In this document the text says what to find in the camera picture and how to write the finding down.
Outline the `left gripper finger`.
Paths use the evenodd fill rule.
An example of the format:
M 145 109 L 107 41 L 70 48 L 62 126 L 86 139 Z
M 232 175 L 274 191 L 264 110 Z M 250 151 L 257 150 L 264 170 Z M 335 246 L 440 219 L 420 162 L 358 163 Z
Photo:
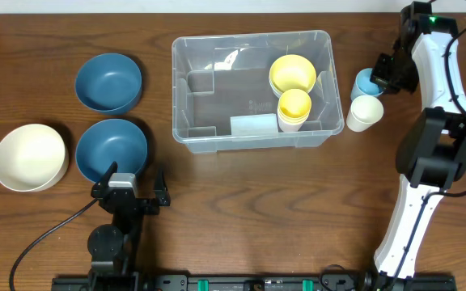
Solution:
M 114 173 L 117 172 L 117 162 L 113 162 L 104 173 L 99 182 L 96 182 L 91 188 L 91 197 L 94 199 L 104 199 L 109 192 L 109 181 Z
M 157 170 L 153 191 L 155 199 L 160 206 L 168 207 L 171 205 L 171 197 L 165 182 L 164 172 L 161 167 Z

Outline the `light blue cup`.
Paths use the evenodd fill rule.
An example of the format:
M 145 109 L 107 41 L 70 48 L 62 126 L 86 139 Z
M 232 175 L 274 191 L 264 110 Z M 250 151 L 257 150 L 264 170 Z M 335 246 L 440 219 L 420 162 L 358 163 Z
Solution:
M 366 68 L 358 72 L 350 94 L 354 100 L 361 95 L 370 95 L 378 98 L 383 94 L 383 88 L 371 81 L 372 68 Z

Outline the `small yellow bowl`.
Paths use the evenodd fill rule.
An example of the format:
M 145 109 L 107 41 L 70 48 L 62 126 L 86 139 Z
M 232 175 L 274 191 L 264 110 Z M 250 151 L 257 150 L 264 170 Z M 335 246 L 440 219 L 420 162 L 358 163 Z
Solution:
M 279 57 L 269 69 L 269 80 L 283 94 L 290 89 L 309 93 L 316 83 L 316 69 L 305 57 L 288 54 Z

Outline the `yellow cup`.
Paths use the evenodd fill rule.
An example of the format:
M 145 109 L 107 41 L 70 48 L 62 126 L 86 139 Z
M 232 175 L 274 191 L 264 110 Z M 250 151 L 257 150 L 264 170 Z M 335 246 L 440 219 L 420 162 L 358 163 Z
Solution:
M 277 110 L 289 120 L 306 120 L 311 111 L 311 97 L 306 91 L 290 89 L 281 95 Z
M 282 111 L 278 111 L 277 116 L 288 124 L 302 124 L 304 121 L 307 120 L 307 118 L 309 117 L 309 114 L 307 113 L 300 117 L 289 117 L 285 115 Z

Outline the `small white bowl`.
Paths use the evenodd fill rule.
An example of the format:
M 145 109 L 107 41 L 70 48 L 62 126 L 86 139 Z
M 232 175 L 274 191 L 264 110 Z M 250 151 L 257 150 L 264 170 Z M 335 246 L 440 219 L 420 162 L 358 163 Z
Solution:
M 280 98 L 282 93 L 273 85 L 273 83 L 269 80 L 269 85 L 272 88 L 273 93 L 277 96 L 277 98 Z

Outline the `pink cup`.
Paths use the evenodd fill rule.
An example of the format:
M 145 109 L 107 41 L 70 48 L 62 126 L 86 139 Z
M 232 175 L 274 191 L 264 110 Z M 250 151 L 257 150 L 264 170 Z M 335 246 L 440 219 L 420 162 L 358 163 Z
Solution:
M 285 120 L 279 119 L 278 126 L 280 130 L 283 131 L 284 133 L 292 133 L 292 132 L 298 132 L 303 126 L 303 122 L 289 123 Z

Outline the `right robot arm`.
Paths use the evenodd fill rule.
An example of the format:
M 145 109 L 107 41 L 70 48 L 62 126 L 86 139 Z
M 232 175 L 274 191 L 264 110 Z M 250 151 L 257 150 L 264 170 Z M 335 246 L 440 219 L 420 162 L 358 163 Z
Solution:
M 431 2 L 412 2 L 400 12 L 399 33 L 394 53 L 379 56 L 371 82 L 387 94 L 419 89 L 422 113 L 396 152 L 399 197 L 374 256 L 371 288 L 380 290 L 412 283 L 432 214 L 466 171 L 466 95 L 457 60 L 465 31 L 455 19 L 434 15 Z

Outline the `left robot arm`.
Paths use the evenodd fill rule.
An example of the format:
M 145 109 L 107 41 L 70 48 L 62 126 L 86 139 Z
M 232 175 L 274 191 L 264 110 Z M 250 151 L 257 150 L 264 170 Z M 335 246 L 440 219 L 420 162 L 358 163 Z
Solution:
M 91 189 L 91 197 L 112 222 L 95 228 L 88 240 L 91 269 L 88 289 L 142 290 L 141 275 L 135 271 L 135 260 L 142 234 L 143 218 L 158 215 L 163 206 L 171 204 L 163 171 L 155 176 L 153 198 L 137 196 L 135 175 L 119 173 L 113 162 Z

